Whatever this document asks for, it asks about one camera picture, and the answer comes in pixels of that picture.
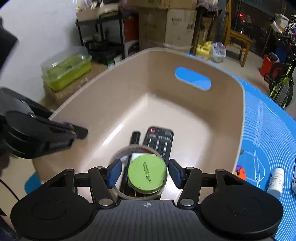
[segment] plastic bag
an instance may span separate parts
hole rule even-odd
[[[218,63],[222,62],[223,59],[226,57],[225,46],[219,42],[212,43],[210,56],[215,62],[218,62]]]
[[[273,62],[273,63],[278,63],[279,58],[275,53],[269,53],[268,58]]]

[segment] wooden chair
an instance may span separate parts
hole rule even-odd
[[[246,63],[246,59],[248,57],[252,40],[247,35],[241,34],[231,29],[231,0],[228,0],[227,6],[226,6],[226,14],[227,14],[227,17],[225,21],[224,46],[226,47],[227,45],[232,45],[233,47],[239,49],[240,50],[239,60],[242,58],[242,52],[244,52],[244,58],[241,63],[241,66],[244,67]],[[241,42],[240,46],[231,44],[230,38],[235,38],[239,40]]]

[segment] white pill bottle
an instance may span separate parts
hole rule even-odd
[[[281,196],[281,193],[283,192],[283,187],[284,187],[284,174],[285,174],[284,169],[282,168],[274,169],[274,172],[272,173],[271,179],[269,181],[267,193],[271,194],[276,198],[279,198]]]

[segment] black cable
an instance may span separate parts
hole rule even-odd
[[[11,190],[10,187],[7,186],[7,184],[4,181],[2,181],[1,178],[0,178],[0,183],[2,183],[11,192],[11,194],[19,201],[19,198],[15,195],[15,193],[13,192],[13,190]]]

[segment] black clamp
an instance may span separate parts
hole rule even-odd
[[[69,149],[88,130],[48,120],[52,112],[6,88],[0,89],[0,151],[33,159]]]
[[[276,233],[284,210],[270,194],[224,169],[202,173],[171,159],[168,171],[176,187],[183,189],[177,207],[194,210],[213,232],[234,240],[259,240]],[[198,204],[203,187],[213,187],[213,193]]]
[[[17,233],[33,240],[51,240],[84,229],[98,210],[116,206],[109,189],[115,186],[121,167],[121,160],[116,159],[107,168],[94,167],[88,173],[75,174],[71,168],[62,171],[13,207],[11,220]],[[77,195],[78,187],[90,187],[93,203]]]

